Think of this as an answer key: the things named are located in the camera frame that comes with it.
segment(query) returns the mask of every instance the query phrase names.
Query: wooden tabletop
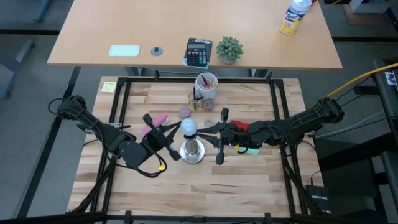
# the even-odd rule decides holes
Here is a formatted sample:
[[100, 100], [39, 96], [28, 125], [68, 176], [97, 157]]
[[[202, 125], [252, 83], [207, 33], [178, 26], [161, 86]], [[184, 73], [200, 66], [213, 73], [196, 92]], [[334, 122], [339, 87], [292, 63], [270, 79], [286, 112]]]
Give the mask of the wooden tabletop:
[[[107, 122], [111, 111], [113, 93], [102, 93], [105, 81], [116, 81], [117, 77], [103, 77], [98, 90], [93, 114]], [[305, 109], [298, 79], [284, 79], [290, 114]], [[169, 115], [169, 124], [180, 121], [178, 109], [188, 105], [187, 95], [193, 83], [132, 83], [127, 104], [124, 125], [131, 125], [126, 131], [137, 136], [145, 126], [142, 116], [149, 113], [153, 118], [163, 112]], [[119, 98], [121, 107], [123, 94]], [[268, 84], [220, 83], [211, 112], [193, 112], [199, 128], [205, 121], [220, 121], [222, 107], [229, 108], [229, 119], [243, 122], [274, 119], [271, 93]], [[87, 135], [86, 141], [94, 139]], [[172, 144], [180, 149], [184, 142], [179, 130]], [[117, 167], [110, 200], [110, 214], [124, 214], [132, 210], [135, 215], [206, 215], [225, 217], [262, 217], [270, 212], [273, 217], [288, 217], [284, 176], [278, 147], [264, 145], [258, 156], [237, 154], [233, 147], [225, 147], [225, 161], [215, 164], [217, 150], [205, 145], [205, 157], [199, 164], [187, 164], [182, 159], [173, 161], [167, 150], [160, 151], [168, 164], [166, 172], [156, 178], [147, 178], [136, 171]], [[310, 183], [310, 176], [319, 171], [315, 150], [308, 144], [298, 146], [298, 160], [303, 184]], [[73, 185], [68, 209], [75, 208], [95, 184], [101, 157], [101, 144], [97, 141], [83, 148], [80, 165]], [[155, 172], [159, 165], [155, 157], [140, 166], [142, 170]], [[320, 174], [314, 182], [322, 185]], [[299, 200], [294, 187], [294, 198], [299, 212]], [[102, 206], [103, 191], [100, 196]]]
[[[48, 63], [182, 67], [188, 38], [213, 41], [213, 68], [342, 68], [319, 3], [297, 33], [279, 31], [290, 0], [74, 0]], [[243, 44], [234, 65], [217, 57], [223, 36]], [[110, 57], [112, 45], [140, 45], [138, 57]], [[164, 52], [155, 57], [153, 47]]]

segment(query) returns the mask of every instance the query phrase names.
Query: label on spray can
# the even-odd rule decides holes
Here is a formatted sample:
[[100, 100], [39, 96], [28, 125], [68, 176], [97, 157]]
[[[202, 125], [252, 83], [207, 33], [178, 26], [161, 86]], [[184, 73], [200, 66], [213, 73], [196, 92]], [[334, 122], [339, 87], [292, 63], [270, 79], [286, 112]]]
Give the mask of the label on spray can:
[[286, 35], [293, 35], [303, 21], [304, 15], [305, 12], [300, 13], [289, 7], [285, 19], [282, 25], [280, 25], [280, 31]]

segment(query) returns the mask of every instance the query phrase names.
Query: white light bulb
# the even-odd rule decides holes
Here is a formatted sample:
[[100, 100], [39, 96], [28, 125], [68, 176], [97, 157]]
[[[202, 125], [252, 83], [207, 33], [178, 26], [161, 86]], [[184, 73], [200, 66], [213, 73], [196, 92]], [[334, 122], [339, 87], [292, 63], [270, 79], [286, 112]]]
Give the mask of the white light bulb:
[[182, 133], [186, 136], [193, 136], [197, 133], [198, 123], [192, 118], [185, 118], [181, 122]]

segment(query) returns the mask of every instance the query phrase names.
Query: green plant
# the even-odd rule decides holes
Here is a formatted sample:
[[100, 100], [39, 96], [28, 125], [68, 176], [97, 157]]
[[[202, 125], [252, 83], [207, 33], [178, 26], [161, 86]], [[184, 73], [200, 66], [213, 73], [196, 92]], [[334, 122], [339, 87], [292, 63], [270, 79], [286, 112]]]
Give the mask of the green plant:
[[230, 61], [236, 61], [241, 58], [243, 54], [242, 45], [236, 38], [223, 37], [223, 41], [220, 41], [217, 46], [217, 55], [221, 59], [228, 59]]

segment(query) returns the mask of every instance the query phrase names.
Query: calculator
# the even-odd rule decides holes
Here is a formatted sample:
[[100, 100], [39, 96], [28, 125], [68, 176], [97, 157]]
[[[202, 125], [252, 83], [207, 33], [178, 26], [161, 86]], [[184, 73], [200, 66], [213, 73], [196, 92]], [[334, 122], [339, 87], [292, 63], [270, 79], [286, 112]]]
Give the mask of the calculator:
[[206, 44], [187, 43], [187, 65], [196, 67], [207, 66]]

